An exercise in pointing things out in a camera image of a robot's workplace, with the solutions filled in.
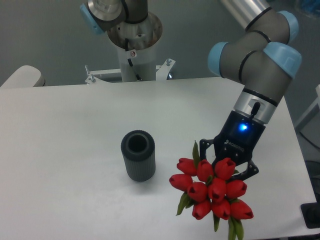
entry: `chair backrest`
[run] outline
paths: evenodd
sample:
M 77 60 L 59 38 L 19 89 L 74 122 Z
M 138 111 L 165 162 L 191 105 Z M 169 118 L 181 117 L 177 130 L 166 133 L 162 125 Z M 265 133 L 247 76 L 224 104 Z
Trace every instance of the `chair backrest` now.
M 16 70 L 0 87 L 0 89 L 17 89 L 42 87 L 45 78 L 41 72 L 33 66 L 22 66 Z

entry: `bolt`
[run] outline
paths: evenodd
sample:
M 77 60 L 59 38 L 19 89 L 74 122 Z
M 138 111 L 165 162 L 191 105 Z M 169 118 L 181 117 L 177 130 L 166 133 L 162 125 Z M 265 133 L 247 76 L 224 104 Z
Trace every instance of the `bolt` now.
M 90 71 L 88 68 L 88 65 L 84 65 L 85 71 L 86 71 L 86 75 L 89 76 L 90 75 Z
M 95 76 L 93 74 L 91 74 L 91 82 L 93 82 L 93 83 L 96 82 Z
M 166 60 L 166 65 L 167 65 L 167 66 L 170 66 L 170 63 L 171 63 L 171 62 L 172 62 L 171 59 L 168 58 L 168 59 Z

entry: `gray wall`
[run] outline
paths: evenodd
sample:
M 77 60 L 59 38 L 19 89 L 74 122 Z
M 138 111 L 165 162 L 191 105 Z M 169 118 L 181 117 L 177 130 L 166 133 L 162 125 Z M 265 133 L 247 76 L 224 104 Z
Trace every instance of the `gray wall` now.
M 90 70 L 119 67 L 116 50 L 106 35 L 92 35 L 81 18 L 83 0 L 0 0 L 0 85 L 19 67 L 31 65 L 47 86 L 83 84 Z M 273 1 L 300 23 L 292 43 L 303 57 L 286 100 L 295 121 L 316 98 L 320 84 L 320 20 L 296 12 L 293 0 Z M 149 0 L 149 10 L 163 24 L 157 64 L 176 60 L 175 79 L 212 77 L 207 56 L 221 41 L 235 41 L 244 31 L 217 0 Z

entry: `blue led light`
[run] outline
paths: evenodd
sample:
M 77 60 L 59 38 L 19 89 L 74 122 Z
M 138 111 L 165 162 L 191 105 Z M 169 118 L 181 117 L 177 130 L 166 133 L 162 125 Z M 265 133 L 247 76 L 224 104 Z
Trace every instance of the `blue led light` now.
M 245 130 L 247 130 L 247 129 L 248 129 L 248 126 L 245 125 L 244 123 L 241 123 L 241 124 L 239 125 L 239 130 L 240 130 L 241 132 L 243 132 L 243 131 L 245 131 Z

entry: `green leaf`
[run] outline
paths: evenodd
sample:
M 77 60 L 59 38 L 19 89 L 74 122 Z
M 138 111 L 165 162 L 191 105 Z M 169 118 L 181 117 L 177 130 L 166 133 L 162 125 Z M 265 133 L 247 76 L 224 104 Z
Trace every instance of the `green leaf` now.
M 219 222 L 220 222 L 220 217 L 217 217 L 215 214 L 213 214 L 213 225 L 214 225 L 215 232 L 218 231 Z
M 205 185 L 208 187 L 211 184 L 213 179 L 214 179 L 214 177 L 212 175 L 208 176 L 208 179 L 206 180 Z
M 195 201 L 193 199 L 190 198 L 190 200 L 188 201 L 188 203 L 185 206 L 185 209 L 188 209 L 190 207 L 192 207 L 193 205 L 195 205 Z
M 244 227 L 242 226 L 241 220 L 237 220 L 233 217 L 231 217 L 231 220 L 233 222 L 235 234 L 237 235 L 238 240 L 243 240 L 245 231 L 244 231 Z
M 179 202 L 179 205 L 178 205 L 178 210 L 176 212 L 176 216 L 182 214 L 182 211 L 184 210 L 184 208 L 186 207 L 186 205 L 188 204 L 188 202 L 190 201 L 190 197 L 189 195 L 184 192 L 180 198 L 180 202 Z
M 238 198 L 234 198 L 234 199 L 229 200 L 229 203 L 230 203 L 230 204 L 238 203 L 238 202 L 239 202 L 239 199 L 238 199 Z
M 236 231 L 233 221 L 229 218 L 229 234 L 228 234 L 228 240 L 235 240 L 236 239 Z
M 195 168 L 198 168 L 198 164 L 200 162 L 200 155 L 198 151 L 198 144 L 196 141 L 194 141 L 193 149 L 192 149 L 192 157 L 193 157 L 193 163 Z

